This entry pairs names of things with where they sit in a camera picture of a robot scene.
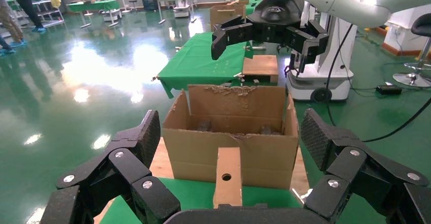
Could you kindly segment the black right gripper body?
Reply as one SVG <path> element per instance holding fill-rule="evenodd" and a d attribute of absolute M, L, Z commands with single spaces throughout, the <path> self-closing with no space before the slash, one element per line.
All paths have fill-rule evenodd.
<path fill-rule="evenodd" d="M 252 40 L 286 44 L 288 28 L 300 28 L 304 0 L 262 0 L 247 22 L 252 24 Z"/>

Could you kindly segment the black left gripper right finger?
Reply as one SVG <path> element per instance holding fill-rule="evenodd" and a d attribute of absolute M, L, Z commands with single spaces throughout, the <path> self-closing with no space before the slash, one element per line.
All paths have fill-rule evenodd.
<path fill-rule="evenodd" d="M 387 223 L 430 223 L 429 180 L 380 155 L 350 130 L 327 124 L 307 109 L 301 140 L 324 173 L 305 209 L 335 223 L 352 195 L 363 197 Z"/>

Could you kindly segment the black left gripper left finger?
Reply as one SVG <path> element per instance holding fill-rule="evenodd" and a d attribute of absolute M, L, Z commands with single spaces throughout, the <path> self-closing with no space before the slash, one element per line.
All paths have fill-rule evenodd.
<path fill-rule="evenodd" d="M 108 202 L 122 197 L 142 223 L 164 223 L 180 201 L 150 171 L 161 137 L 156 110 L 118 132 L 104 151 L 59 177 L 41 223 L 93 223 Z"/>

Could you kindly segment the black idle robot gripper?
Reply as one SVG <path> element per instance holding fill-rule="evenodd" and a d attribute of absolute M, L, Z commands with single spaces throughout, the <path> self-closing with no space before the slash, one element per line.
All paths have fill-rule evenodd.
<path fill-rule="evenodd" d="M 285 59 L 285 69 L 284 69 L 284 74 L 285 77 L 288 77 L 288 73 L 290 71 L 295 71 L 294 72 L 294 76 L 298 77 L 299 75 L 299 70 L 298 68 L 295 66 L 295 63 L 298 61 L 298 53 L 297 52 L 292 52 L 289 58 Z"/>

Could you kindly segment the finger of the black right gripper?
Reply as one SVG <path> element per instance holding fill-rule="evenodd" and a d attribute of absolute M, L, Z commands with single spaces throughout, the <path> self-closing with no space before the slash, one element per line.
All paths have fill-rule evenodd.
<path fill-rule="evenodd" d="M 298 53 L 295 66 L 303 73 L 305 65 L 313 64 L 316 57 L 326 51 L 328 32 L 315 20 L 309 20 L 300 29 L 287 28 L 286 46 Z"/>
<path fill-rule="evenodd" d="M 234 45 L 253 38 L 253 24 L 247 22 L 241 15 L 235 15 L 229 20 L 215 24 L 212 33 L 211 58 L 217 60 L 229 45 Z"/>

